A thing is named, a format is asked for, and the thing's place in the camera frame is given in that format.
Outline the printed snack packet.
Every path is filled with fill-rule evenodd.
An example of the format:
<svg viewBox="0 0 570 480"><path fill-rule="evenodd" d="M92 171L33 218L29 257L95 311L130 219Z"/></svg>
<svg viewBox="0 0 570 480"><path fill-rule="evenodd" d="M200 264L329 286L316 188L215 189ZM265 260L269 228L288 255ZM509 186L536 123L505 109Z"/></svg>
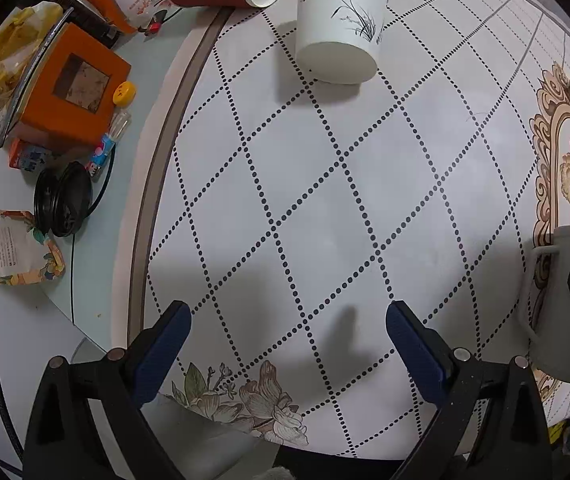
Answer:
<svg viewBox="0 0 570 480"><path fill-rule="evenodd" d="M60 248L37 229L31 212L0 210L0 285L53 281L64 272Z"/></svg>

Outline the patterned white table mat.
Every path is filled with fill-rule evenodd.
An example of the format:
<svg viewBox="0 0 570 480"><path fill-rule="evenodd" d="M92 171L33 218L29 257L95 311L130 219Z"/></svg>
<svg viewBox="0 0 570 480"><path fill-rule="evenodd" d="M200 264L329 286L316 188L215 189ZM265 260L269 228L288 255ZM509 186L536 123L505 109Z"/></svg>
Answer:
<svg viewBox="0 0 570 480"><path fill-rule="evenodd" d="M570 224L570 29L533 0L388 0L374 77L335 86L296 63L298 3L229 16L160 151L144 321L192 310L160 395L399 460L434 408L390 302L481 359L529 350L530 250Z"/></svg>

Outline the white printed paper cup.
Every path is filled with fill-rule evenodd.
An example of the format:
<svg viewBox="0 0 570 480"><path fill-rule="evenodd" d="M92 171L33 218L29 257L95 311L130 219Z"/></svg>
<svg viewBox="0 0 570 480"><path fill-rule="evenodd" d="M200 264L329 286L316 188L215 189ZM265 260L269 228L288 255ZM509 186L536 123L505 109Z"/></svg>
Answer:
<svg viewBox="0 0 570 480"><path fill-rule="evenodd" d="M376 73L388 0L298 0L296 62L329 84Z"/></svg>

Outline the yellow plastic bag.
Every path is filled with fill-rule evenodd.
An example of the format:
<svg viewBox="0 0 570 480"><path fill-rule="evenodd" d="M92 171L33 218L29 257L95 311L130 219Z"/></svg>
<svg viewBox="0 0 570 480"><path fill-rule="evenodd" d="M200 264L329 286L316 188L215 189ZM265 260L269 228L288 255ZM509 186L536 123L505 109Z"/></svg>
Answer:
<svg viewBox="0 0 570 480"><path fill-rule="evenodd" d="M42 1L15 9L0 27L0 127L25 68L62 16L58 3Z"/></svg>

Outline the grey ceramic mug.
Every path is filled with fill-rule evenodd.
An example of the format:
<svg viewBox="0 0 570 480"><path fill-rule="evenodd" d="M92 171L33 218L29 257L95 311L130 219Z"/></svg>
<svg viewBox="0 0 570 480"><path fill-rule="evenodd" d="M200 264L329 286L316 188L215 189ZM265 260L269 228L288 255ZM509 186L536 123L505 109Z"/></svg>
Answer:
<svg viewBox="0 0 570 480"><path fill-rule="evenodd" d="M538 320L528 321L526 302L534 282L535 263L550 258L550 275L544 288ZM532 364L544 373L570 383L570 226L553 233L553 243L532 248L530 262L520 288L517 318L530 341Z"/></svg>

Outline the black headphones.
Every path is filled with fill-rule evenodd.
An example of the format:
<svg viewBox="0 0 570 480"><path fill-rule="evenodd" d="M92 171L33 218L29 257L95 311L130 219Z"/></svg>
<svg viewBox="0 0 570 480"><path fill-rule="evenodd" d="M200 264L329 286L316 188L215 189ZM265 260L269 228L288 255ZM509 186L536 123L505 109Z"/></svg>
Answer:
<svg viewBox="0 0 570 480"><path fill-rule="evenodd" d="M101 203L110 183L115 151L110 152L107 160L105 179L96 197L90 172L79 160L69 162L62 170L55 167L41 170L34 193L36 229L56 237L75 235Z"/></svg>

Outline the yellow bottle cap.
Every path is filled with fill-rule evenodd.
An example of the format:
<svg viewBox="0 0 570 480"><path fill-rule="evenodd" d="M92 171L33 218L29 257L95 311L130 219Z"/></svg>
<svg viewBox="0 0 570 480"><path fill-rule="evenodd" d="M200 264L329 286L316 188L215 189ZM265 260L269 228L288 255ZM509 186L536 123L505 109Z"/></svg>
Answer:
<svg viewBox="0 0 570 480"><path fill-rule="evenodd" d="M112 97L113 104L118 108L128 107L136 98L136 85L132 81L124 81L115 89Z"/></svg>

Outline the orange gift box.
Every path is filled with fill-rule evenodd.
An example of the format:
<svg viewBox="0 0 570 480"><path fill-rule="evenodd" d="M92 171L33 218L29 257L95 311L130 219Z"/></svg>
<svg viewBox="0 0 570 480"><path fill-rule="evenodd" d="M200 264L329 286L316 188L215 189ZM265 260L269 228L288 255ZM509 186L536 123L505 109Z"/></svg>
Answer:
<svg viewBox="0 0 570 480"><path fill-rule="evenodd" d="M8 136L56 154L92 150L110 126L113 94L130 70L77 25L64 25L30 78Z"/></svg>

